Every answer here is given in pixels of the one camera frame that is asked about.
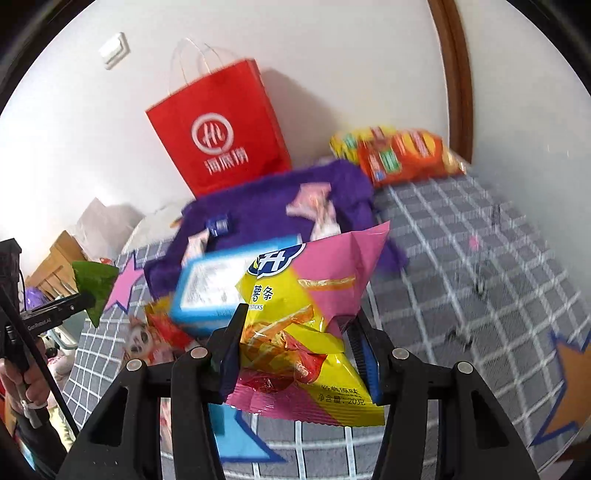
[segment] black cable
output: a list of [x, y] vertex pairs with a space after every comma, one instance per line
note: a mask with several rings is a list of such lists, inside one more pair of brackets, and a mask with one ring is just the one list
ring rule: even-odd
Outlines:
[[57, 383], [53, 378], [53, 375], [49, 371], [49, 368], [45, 363], [45, 359], [43, 358], [41, 352], [37, 349], [37, 346], [35, 345], [35, 340], [33, 340], [33, 337], [31, 337], [31, 334], [25, 328], [25, 325], [21, 320], [20, 314], [17, 312], [15, 306], [12, 304], [3, 288], [0, 288], [0, 308], [4, 310], [4, 313], [6, 313], [8, 320], [10, 321], [10, 323], [12, 323], [12, 326], [20, 335], [25, 346], [31, 352], [31, 355], [33, 356], [35, 362], [39, 366], [39, 370], [41, 370], [43, 378], [45, 378], [47, 384], [49, 385], [51, 393], [53, 393], [53, 396], [55, 397], [58, 406], [61, 408], [61, 411], [64, 414], [64, 418], [68, 422], [68, 425], [72, 430], [72, 433], [74, 434], [74, 436], [78, 436], [80, 430], [78, 429], [78, 425], [76, 425], [76, 422], [74, 421], [72, 412], [70, 412], [70, 409], [66, 405], [66, 401], [64, 400], [64, 397], [61, 394], [61, 391], [57, 386]]
[[22, 276], [22, 270], [19, 268], [18, 272], [21, 274], [22, 282], [22, 311], [27, 311], [27, 292], [25, 291], [25, 278]]

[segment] potato stick bag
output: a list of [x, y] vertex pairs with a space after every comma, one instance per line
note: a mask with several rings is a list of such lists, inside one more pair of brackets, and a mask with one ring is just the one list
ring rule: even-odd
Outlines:
[[341, 331], [360, 308], [389, 223], [260, 255], [237, 285], [249, 299], [241, 372], [227, 403], [337, 426], [384, 424], [345, 356]]

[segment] pink star sticker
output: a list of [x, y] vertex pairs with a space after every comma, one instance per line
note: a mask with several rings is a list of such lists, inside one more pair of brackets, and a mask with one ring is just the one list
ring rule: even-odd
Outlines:
[[131, 258], [125, 264], [123, 272], [119, 274], [109, 300], [105, 305], [105, 310], [109, 310], [113, 305], [117, 304], [125, 312], [129, 312], [129, 298], [131, 297], [131, 288], [135, 282], [144, 275], [143, 268], [135, 268], [135, 253], [132, 254]]

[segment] orange snack bag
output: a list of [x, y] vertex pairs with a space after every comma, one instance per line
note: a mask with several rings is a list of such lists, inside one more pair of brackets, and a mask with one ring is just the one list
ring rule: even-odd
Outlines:
[[376, 129], [358, 144], [359, 165], [375, 187], [465, 173], [463, 161], [441, 137], [426, 130], [400, 130], [385, 135]]

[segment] white wall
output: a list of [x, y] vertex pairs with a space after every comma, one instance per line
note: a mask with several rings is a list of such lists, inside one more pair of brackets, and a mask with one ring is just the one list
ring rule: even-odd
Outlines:
[[[131, 53], [107, 71], [98, 49], [118, 31]], [[0, 116], [1, 174], [14, 179], [0, 191], [0, 238], [16, 237], [25, 273], [95, 196], [147, 213], [190, 194], [144, 113], [166, 96], [171, 52], [185, 36], [225, 59], [258, 60], [298, 165], [328, 153], [339, 129], [385, 122], [447, 136], [426, 0], [96, 0]], [[191, 75], [196, 58], [185, 49]]]
[[474, 82], [477, 172], [526, 213], [591, 299], [591, 98], [505, 0], [456, 0]]

